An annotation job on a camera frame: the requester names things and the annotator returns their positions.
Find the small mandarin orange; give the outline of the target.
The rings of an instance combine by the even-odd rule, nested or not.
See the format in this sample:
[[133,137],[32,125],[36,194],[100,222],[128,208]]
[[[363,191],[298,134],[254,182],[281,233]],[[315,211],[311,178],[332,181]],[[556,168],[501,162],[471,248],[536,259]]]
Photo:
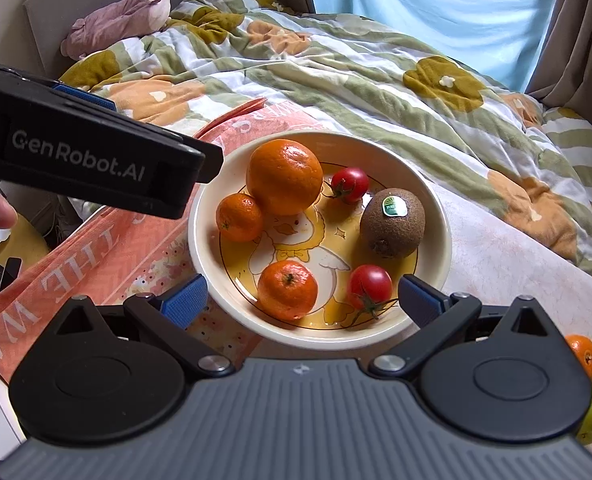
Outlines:
[[271,263],[257,284],[260,308],[283,322],[306,316],[317,301],[317,281],[313,274],[295,260]]
[[236,243],[255,240],[264,226],[261,208],[253,197],[245,193],[224,197],[215,211],[215,221],[221,235]]

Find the large orange in bowl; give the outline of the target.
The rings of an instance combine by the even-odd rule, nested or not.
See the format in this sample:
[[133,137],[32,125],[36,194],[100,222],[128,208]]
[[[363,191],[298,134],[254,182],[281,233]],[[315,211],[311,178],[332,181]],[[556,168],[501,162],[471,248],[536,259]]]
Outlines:
[[246,188],[264,211],[294,216],[317,200],[323,177],[313,151],[293,140],[274,139],[251,154]]

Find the red cherry tomato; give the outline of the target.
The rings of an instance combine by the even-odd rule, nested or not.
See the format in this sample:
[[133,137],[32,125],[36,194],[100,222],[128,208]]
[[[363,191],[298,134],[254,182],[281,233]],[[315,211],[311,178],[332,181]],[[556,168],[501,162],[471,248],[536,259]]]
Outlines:
[[375,264],[362,264],[351,272],[346,300],[354,310],[350,327],[367,318],[376,320],[397,301],[389,273]]
[[369,191],[369,177],[358,167],[347,167],[333,174],[327,198],[339,198],[349,205],[358,204]]

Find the pink printed cloth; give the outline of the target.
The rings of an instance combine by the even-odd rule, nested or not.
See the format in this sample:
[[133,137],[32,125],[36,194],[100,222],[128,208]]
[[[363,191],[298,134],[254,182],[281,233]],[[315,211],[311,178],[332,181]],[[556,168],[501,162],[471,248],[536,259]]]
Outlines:
[[[271,134],[321,130],[297,104],[254,99],[198,130],[195,138],[229,154]],[[95,304],[125,298],[125,289],[151,260],[186,231],[187,218],[167,220],[102,207],[74,234],[0,292],[0,377],[8,382],[64,302],[86,295]]]

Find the pink plush toy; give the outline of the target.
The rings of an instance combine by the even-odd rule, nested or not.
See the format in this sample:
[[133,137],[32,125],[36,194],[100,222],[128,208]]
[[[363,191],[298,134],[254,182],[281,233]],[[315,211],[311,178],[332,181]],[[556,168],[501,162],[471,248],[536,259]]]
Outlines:
[[120,0],[78,18],[66,38],[60,53],[79,61],[94,52],[107,49],[116,42],[158,32],[166,24],[171,0]]

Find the brown kiwi with sticker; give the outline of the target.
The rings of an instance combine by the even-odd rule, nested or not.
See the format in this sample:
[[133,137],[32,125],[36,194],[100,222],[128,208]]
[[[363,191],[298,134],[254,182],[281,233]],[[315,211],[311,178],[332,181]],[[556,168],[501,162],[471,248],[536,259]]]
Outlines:
[[403,188],[376,193],[363,211],[360,235],[383,258],[405,258],[421,244],[425,209],[418,197]]

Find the green striped floral duvet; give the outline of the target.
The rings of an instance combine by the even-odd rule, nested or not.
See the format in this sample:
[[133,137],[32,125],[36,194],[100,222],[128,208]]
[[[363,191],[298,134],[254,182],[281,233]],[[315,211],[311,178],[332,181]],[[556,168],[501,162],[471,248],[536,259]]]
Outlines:
[[383,144],[592,276],[592,125],[411,36],[277,0],[183,0],[159,32],[87,55],[64,82],[189,136],[253,99]]

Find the cream cartoon duck bowl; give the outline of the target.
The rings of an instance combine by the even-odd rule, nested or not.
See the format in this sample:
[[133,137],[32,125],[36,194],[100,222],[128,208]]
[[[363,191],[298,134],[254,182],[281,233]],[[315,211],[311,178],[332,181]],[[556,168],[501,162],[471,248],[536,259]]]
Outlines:
[[[224,240],[215,211],[224,197],[246,192],[246,172],[257,139],[230,151],[215,180],[201,185],[189,214],[189,251],[195,269],[207,280],[213,301],[241,325],[287,346],[321,351],[346,351],[373,346],[402,334],[411,319],[398,304],[372,318],[349,304],[351,271],[363,263],[384,268],[393,280],[413,274],[440,288],[451,263],[451,232],[445,211],[426,180],[401,157],[373,142],[326,131],[292,131],[287,139],[313,151],[329,180],[336,171],[359,167],[369,189],[358,204],[332,198],[323,188],[311,207],[294,217],[273,217],[263,233],[248,243]],[[411,255],[396,260],[378,257],[360,236],[360,218],[372,196],[383,188],[414,193],[425,209],[424,237]],[[262,270],[279,260],[303,264],[317,281],[319,296],[300,320],[283,323],[257,304]]]

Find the small mandarin on bed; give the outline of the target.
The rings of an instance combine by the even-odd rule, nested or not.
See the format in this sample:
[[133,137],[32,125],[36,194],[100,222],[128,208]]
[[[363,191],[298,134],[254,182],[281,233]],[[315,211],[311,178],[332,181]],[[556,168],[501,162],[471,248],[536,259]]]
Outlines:
[[567,335],[565,340],[578,361],[581,362],[581,366],[588,377],[592,380],[592,340],[578,334]]

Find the right brown curtain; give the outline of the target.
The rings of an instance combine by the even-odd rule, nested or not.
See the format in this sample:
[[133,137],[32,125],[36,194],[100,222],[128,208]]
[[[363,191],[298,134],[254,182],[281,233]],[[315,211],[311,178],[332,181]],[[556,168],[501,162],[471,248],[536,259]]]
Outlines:
[[555,0],[527,92],[548,107],[568,107],[592,125],[592,0]]

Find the light blue window cloth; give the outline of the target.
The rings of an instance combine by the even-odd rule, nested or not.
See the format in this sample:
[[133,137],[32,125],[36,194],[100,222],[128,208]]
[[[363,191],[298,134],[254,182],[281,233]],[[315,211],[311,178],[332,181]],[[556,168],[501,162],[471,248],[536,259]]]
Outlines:
[[505,87],[523,91],[535,70],[554,0],[314,0],[425,42]]

